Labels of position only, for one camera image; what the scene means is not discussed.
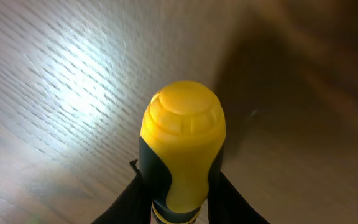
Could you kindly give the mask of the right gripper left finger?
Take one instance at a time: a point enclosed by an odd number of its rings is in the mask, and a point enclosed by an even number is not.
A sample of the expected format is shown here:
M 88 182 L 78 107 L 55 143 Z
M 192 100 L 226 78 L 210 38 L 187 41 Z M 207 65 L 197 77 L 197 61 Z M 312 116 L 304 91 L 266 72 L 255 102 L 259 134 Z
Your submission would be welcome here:
M 130 161 L 135 177 L 113 204 L 91 224 L 150 224 L 151 198 L 145 188 L 137 159 Z

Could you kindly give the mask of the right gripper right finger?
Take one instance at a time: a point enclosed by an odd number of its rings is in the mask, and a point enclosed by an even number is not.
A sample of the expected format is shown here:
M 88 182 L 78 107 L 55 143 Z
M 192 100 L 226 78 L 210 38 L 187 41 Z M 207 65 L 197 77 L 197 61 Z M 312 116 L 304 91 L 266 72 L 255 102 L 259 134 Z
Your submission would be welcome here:
M 222 172 L 216 184 L 209 188 L 208 220 L 209 224 L 269 224 Z

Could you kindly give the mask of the stubby yellow black screwdriver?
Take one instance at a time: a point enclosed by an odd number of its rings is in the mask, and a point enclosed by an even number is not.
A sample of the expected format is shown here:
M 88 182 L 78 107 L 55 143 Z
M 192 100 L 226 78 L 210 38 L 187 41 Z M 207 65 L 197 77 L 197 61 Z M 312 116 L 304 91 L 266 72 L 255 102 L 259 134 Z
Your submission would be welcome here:
M 219 178 L 226 138 L 217 96 L 191 80 L 156 92 L 140 130 L 142 179 L 158 223 L 194 223 Z

